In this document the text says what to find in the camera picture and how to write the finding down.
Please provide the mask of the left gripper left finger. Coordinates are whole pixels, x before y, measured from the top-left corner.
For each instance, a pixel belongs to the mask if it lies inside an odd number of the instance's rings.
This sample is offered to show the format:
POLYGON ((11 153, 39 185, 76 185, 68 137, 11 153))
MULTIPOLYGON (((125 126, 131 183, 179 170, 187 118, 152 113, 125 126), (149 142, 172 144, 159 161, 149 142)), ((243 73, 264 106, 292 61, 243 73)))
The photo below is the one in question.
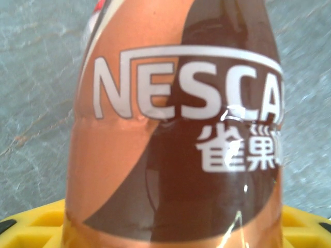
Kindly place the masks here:
POLYGON ((1 248, 61 247, 64 206, 62 199, 1 220, 1 248))

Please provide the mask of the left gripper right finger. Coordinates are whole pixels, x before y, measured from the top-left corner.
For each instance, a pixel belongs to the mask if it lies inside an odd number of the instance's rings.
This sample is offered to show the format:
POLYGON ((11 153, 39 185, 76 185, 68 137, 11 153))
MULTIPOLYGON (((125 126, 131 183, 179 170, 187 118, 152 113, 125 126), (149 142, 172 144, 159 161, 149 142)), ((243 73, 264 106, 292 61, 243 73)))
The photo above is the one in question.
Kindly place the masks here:
POLYGON ((283 247, 330 248, 330 220, 294 207, 282 209, 283 247))

